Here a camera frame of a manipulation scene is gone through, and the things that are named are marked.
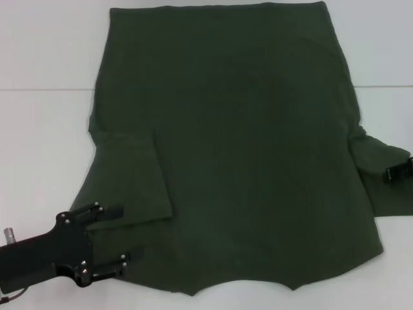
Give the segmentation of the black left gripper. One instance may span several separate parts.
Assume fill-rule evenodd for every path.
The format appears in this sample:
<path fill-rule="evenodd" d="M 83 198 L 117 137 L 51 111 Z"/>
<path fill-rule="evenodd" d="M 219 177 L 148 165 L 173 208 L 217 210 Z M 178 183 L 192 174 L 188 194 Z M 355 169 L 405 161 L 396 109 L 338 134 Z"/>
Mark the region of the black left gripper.
<path fill-rule="evenodd" d="M 104 208 L 96 201 L 72 214 L 58 214 L 48 233 L 2 246 L 1 285 L 32 286 L 65 276 L 78 286 L 89 286 L 92 278 L 124 278 L 132 262 L 144 257 L 145 248 L 133 248 L 92 268 L 92 244 L 85 229 L 123 215 L 123 206 Z"/>

